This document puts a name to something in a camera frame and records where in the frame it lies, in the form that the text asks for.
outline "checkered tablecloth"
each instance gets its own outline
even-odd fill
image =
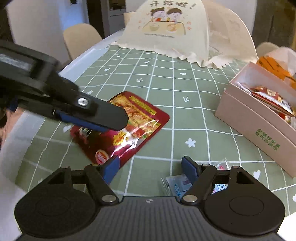
[[[170,121],[111,183],[118,196],[163,195],[161,177],[182,173],[181,158],[240,165],[277,195],[286,215],[296,212],[296,181],[240,133],[214,116],[227,83],[245,65],[200,68],[155,52],[110,46],[76,80],[82,92],[103,100],[122,91],[142,97],[170,115]],[[70,137],[71,125],[46,119],[28,148],[16,184],[31,190],[61,166],[83,169],[90,161]]]

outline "red food package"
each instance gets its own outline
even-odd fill
[[[170,116],[131,92],[122,92],[109,102],[127,112],[129,119],[124,129],[100,133],[74,126],[70,133],[93,163],[103,164],[117,155],[122,167],[164,127]]]

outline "white star print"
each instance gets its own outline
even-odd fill
[[[185,141],[185,144],[187,144],[189,148],[192,146],[195,147],[195,143],[196,141],[192,140],[191,138],[189,138],[188,141]]]

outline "transparent plastic packet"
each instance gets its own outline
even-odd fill
[[[222,161],[214,165],[218,170],[230,170],[229,162],[224,158]],[[161,184],[165,196],[176,196],[179,199],[191,188],[192,184],[185,174],[162,177]],[[216,184],[213,193],[224,190],[227,184]]]

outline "silver bolt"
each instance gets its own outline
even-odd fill
[[[112,203],[112,202],[116,201],[116,197],[113,196],[113,195],[105,195],[105,196],[102,197],[102,201]]]
[[[194,195],[186,195],[185,197],[183,197],[183,200],[185,202],[191,202],[191,203],[193,203],[193,202],[196,202],[197,201],[197,197],[194,196]]]
[[[85,98],[79,98],[78,99],[78,104],[81,105],[81,106],[87,106],[89,103],[89,101]]]

